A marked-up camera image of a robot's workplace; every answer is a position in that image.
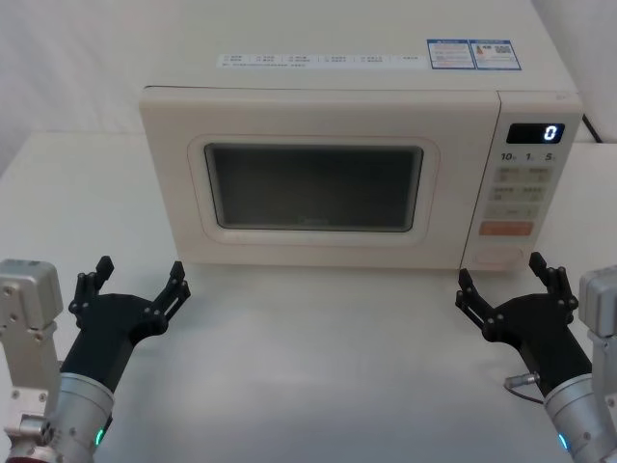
silver metal cylinder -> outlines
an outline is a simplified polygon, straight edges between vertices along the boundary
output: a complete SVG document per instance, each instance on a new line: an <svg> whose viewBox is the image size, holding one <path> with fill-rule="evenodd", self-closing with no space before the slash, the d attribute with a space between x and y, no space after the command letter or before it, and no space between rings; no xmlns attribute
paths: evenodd
<svg viewBox="0 0 617 463"><path fill-rule="evenodd" d="M545 409L576 463L598 463L617 447L612 425L599 411L591 374L553 389L545 399Z"/></svg>
<svg viewBox="0 0 617 463"><path fill-rule="evenodd" d="M51 417L53 438L44 447L22 442L12 457L28 457L49 463L93 461L96 439L114 406L114 395L102 384L79 374L63 373L56 413Z"/></svg>

orange button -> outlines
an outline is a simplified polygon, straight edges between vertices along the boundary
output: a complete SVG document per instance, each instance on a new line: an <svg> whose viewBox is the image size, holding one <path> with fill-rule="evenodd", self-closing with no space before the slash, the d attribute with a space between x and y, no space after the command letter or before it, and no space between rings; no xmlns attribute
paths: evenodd
<svg viewBox="0 0 617 463"><path fill-rule="evenodd" d="M530 236L533 222L482 222L480 234L485 236Z"/></svg>

cable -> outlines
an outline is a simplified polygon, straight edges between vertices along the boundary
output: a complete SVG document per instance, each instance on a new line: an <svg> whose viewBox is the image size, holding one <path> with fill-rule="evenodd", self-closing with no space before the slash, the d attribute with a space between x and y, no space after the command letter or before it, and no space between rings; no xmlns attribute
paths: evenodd
<svg viewBox="0 0 617 463"><path fill-rule="evenodd" d="M591 136L594 137L594 140L596 141L596 143L604 143L602 138L600 138L600 134L596 131L595 127L591 124L591 121L589 121L589 118L587 118L586 114L582 115L582 121L585 124L585 127L587 127L587 130L589 130L589 133L591 133Z"/></svg>
<svg viewBox="0 0 617 463"><path fill-rule="evenodd" d="M515 395L518 398L522 398L524 400L528 400L533 403L539 403L540 405L544 405L544 402L540 400L539 398L530 397L529 395L517 393L514 389L508 388L505 384L503 385L503 389L505 389L508 393Z"/></svg>

white table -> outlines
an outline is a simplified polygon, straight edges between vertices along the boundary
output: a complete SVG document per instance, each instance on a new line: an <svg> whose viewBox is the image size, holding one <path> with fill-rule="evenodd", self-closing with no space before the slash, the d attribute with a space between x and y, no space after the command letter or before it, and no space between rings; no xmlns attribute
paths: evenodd
<svg viewBox="0 0 617 463"><path fill-rule="evenodd" d="M615 172L616 146L577 146L542 230L574 287L617 262ZM142 136L33 135L0 217L0 257L53 262L65 305L104 254L104 290L144 297L175 259ZM530 271L474 276L495 304L541 289ZM454 307L454 271L188 265L187 279L193 297L128 364L97 463L570 461L544 409L501 388L523 362ZM77 329L58 322L64 358ZM9 391L0 368L0 410Z"/></svg>

digital display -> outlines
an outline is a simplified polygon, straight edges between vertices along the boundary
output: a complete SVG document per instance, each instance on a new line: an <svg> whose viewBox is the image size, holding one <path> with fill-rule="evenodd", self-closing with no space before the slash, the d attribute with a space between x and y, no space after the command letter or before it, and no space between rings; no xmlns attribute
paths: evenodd
<svg viewBox="0 0 617 463"><path fill-rule="evenodd" d="M565 123L513 123L507 143L513 145L553 145L561 141Z"/></svg>

